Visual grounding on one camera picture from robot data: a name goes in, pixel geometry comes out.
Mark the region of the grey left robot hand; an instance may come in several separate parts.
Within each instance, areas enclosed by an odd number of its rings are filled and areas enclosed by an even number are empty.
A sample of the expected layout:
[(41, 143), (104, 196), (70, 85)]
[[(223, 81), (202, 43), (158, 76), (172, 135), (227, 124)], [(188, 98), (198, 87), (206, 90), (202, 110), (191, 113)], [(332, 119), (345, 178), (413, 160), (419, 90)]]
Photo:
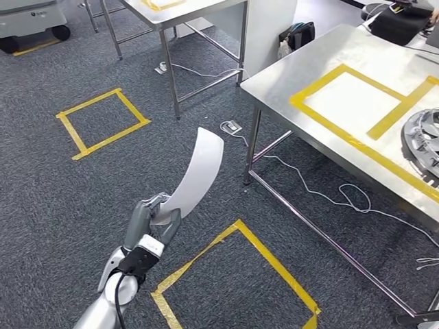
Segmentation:
[(121, 247), (124, 255), (131, 252), (135, 245), (144, 235), (149, 234), (152, 237), (152, 226), (165, 226), (165, 229), (156, 238), (162, 243), (165, 249), (176, 235), (177, 231), (181, 224), (181, 211), (179, 208), (172, 210), (167, 219), (166, 223), (153, 223), (153, 220), (158, 219), (161, 214), (160, 205), (167, 201), (168, 195), (159, 193), (153, 196), (152, 199), (141, 200), (132, 212), (132, 215), (128, 226), (124, 243)]

